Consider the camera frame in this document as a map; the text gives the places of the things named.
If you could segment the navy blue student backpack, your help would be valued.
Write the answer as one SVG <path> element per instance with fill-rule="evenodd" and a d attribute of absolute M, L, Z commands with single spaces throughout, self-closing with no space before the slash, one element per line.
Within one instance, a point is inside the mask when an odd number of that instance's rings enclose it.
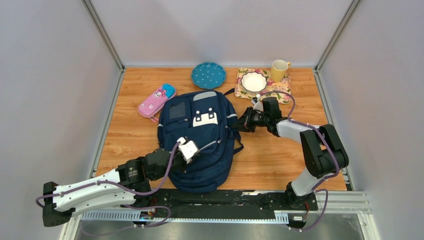
<path fill-rule="evenodd" d="M 234 155 L 244 148 L 239 131 L 232 128 L 237 119 L 226 94 L 215 90 L 185 93 L 164 103 L 157 128 L 159 146 L 171 151 L 179 138 L 186 138 L 199 149 L 186 167 L 168 174 L 177 189 L 208 193 L 227 180 Z"/>

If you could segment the pink cartoon pencil case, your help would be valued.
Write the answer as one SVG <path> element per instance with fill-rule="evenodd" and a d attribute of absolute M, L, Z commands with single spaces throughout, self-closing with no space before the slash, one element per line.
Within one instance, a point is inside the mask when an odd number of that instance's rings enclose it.
<path fill-rule="evenodd" d="M 155 117 L 164 107 L 165 103 L 177 94 L 177 90 L 170 84 L 163 84 L 149 95 L 139 106 L 138 113 L 152 122 L 157 123 L 159 119 Z"/>

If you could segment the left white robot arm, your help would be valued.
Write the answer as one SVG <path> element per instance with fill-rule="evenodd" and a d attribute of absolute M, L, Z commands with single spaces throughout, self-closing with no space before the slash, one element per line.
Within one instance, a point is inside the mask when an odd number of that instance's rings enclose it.
<path fill-rule="evenodd" d="M 153 201 L 150 182 L 165 180 L 171 169 L 188 165 L 199 150 L 177 146 L 174 151 L 157 148 L 145 156 L 81 182 L 59 185 L 53 181 L 43 185 L 36 203 L 42 208 L 45 227 L 65 224 L 72 217 L 112 206 L 133 205 L 145 208 Z"/>

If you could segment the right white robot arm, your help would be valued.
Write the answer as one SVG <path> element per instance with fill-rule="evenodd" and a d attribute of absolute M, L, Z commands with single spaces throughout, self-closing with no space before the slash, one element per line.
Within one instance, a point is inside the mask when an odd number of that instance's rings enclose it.
<path fill-rule="evenodd" d="M 301 144 L 305 168 L 285 191 L 285 203 L 293 210 L 305 205 L 323 182 L 349 165 L 348 154 L 332 124 L 315 126 L 283 116 L 276 97 L 256 101 L 231 127 L 247 133 L 265 127 L 276 137 Z"/>

